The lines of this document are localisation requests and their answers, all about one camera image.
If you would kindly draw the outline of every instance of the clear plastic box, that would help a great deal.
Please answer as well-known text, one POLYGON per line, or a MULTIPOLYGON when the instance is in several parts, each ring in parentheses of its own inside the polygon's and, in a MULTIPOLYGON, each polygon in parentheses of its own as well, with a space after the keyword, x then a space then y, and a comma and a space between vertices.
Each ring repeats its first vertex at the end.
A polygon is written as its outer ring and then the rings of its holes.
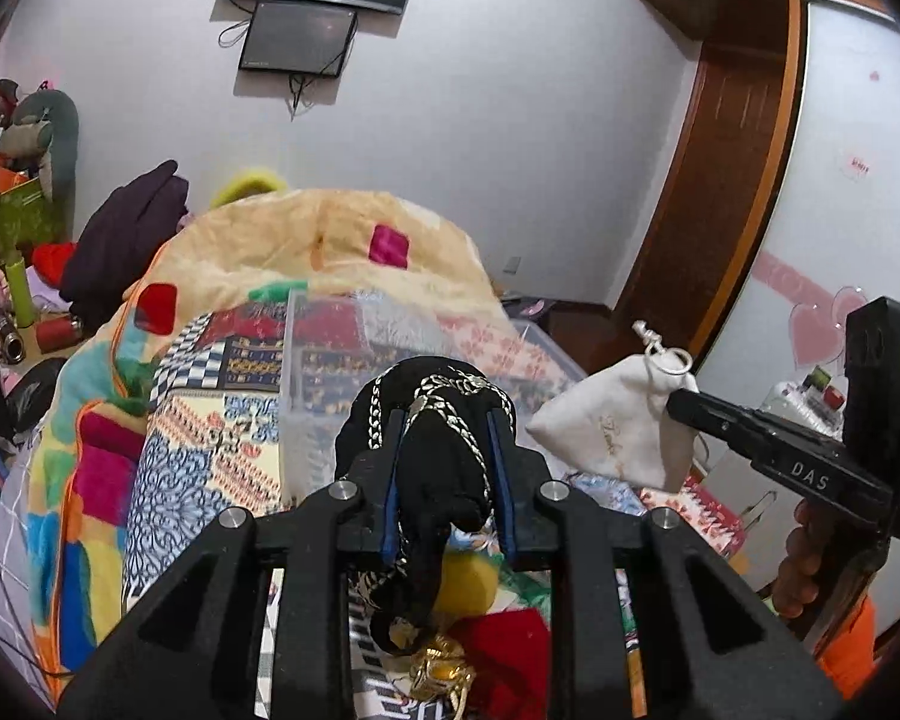
POLYGON ((354 398, 396 362, 421 354, 465 360, 490 371, 487 375, 516 406, 518 442, 540 451, 559 470, 522 424, 586 375, 535 324, 513 324, 512 334, 491 330, 469 319, 427 314, 379 293, 354 298, 290 293, 280 375, 284 501, 300 501, 333 481, 334 441, 354 398), (523 358, 530 362, 521 364, 523 358))

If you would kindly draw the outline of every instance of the wooden wardrobe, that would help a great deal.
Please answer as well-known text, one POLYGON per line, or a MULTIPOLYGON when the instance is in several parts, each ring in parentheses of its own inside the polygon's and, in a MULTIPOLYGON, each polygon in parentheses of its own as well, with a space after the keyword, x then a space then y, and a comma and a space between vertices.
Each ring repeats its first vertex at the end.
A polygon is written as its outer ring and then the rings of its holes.
MULTIPOLYGON (((677 150, 602 365, 641 351, 645 319, 703 361, 770 220, 802 79, 800 0, 646 0, 703 42, 677 150)), ((885 11, 880 0, 847 0, 885 11)))

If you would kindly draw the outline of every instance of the green bottle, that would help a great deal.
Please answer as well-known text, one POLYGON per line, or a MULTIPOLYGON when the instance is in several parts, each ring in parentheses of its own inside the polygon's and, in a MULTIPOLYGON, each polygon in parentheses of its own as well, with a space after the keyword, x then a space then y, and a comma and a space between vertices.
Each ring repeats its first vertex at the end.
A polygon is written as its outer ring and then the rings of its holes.
POLYGON ((36 322, 34 299, 29 293, 26 283, 26 263, 20 252, 14 250, 10 261, 4 266, 7 274, 7 285, 10 287, 10 299, 13 301, 13 312, 17 317, 17 327, 30 327, 36 322))

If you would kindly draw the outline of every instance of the white drawstring pouch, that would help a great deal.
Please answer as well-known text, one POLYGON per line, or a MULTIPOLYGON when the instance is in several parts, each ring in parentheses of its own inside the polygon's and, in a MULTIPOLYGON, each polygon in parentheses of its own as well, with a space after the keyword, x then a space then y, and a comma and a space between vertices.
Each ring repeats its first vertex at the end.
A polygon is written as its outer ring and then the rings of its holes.
POLYGON ((682 349, 650 343, 545 403, 527 432, 564 463, 635 487, 679 491, 697 431, 666 413, 676 389, 699 392, 682 349))

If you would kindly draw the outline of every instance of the silver chain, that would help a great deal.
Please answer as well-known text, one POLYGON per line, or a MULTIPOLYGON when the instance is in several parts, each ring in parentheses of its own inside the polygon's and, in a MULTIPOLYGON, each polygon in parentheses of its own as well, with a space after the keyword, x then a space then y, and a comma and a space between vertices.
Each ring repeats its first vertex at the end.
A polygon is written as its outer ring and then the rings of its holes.
MULTIPOLYGON (((373 389, 370 391, 370 418, 367 420, 367 446, 370 449, 379 449, 384 443, 383 407, 380 401, 380 385, 384 380, 384 377, 386 377, 394 367, 396 367, 396 365, 387 368, 373 380, 373 389)), ((410 425, 413 425, 416 418, 423 410, 432 410, 433 412, 438 413, 447 424, 447 427, 452 429, 454 433, 463 439, 463 442, 471 451, 474 458, 477 460, 477 463, 480 464, 480 469, 484 476, 484 495, 485 498, 487 498, 487 501, 490 501, 490 479, 487 477, 487 464, 484 461, 484 455, 480 451, 480 445, 478 445, 477 440, 474 439, 469 426, 460 415, 457 414, 453 404, 434 393, 437 389, 444 388, 444 386, 456 389, 464 395, 475 395, 482 389, 488 389, 500 399, 500 406, 504 412, 506 412, 506 417, 509 420, 509 427, 511 428, 511 432, 515 435, 516 417, 514 415, 514 405, 511 404, 509 397, 506 396, 506 393, 500 389, 499 386, 487 381, 484 377, 475 376, 472 373, 464 373, 461 370, 457 370, 455 367, 451 367, 450 370, 453 371, 453 374, 456 374, 454 377, 445 376, 441 373, 434 373, 420 382, 413 393, 413 404, 410 406, 410 415, 408 416, 407 424, 404 427, 404 435, 406 435, 406 432, 410 429, 410 425)), ((394 568, 398 573, 406 574, 407 558, 405 547, 407 541, 403 535, 403 523, 400 522, 399 518, 397 519, 397 530, 400 538, 400 550, 394 568)), ((389 576, 391 576, 391 573, 389 572, 367 571, 362 573, 358 581, 358 592, 360 596, 368 604, 373 605, 370 600, 371 594, 377 587, 381 586, 389 576)))

